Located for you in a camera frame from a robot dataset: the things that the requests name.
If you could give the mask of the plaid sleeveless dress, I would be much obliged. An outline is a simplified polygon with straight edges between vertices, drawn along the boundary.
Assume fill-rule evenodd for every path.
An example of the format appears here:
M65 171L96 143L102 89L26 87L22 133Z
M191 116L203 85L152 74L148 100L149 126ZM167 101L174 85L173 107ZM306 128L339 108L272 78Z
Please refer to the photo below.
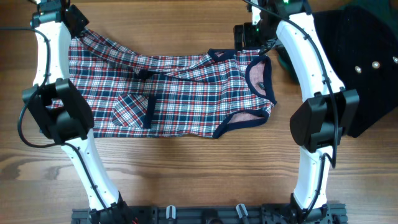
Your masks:
M271 60L256 49L146 56L86 29L68 57L97 138L217 139L265 124L276 104Z

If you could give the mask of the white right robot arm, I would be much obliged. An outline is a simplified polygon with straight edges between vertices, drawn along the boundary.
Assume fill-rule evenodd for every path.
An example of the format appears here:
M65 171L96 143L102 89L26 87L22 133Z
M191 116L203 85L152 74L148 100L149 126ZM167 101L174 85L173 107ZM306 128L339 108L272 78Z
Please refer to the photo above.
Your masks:
M290 119L290 132L300 148L298 181L286 204L236 207L243 223L346 223L346 206L326 197L328 173L336 166L341 138L359 104L332 69L319 41L307 1L248 1L250 28L235 32L237 47L261 46L261 54L283 47L302 92L302 105Z

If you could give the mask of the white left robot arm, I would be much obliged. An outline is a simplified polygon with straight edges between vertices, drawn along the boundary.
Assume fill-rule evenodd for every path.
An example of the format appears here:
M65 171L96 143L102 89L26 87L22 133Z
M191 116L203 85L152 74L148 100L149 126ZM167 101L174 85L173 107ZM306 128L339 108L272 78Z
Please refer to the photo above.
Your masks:
M88 19L69 1L35 1L30 30L37 38L37 73L23 91L22 113L30 112L42 134L71 160L88 197L89 223L137 223L98 154L94 117L70 80L69 50Z

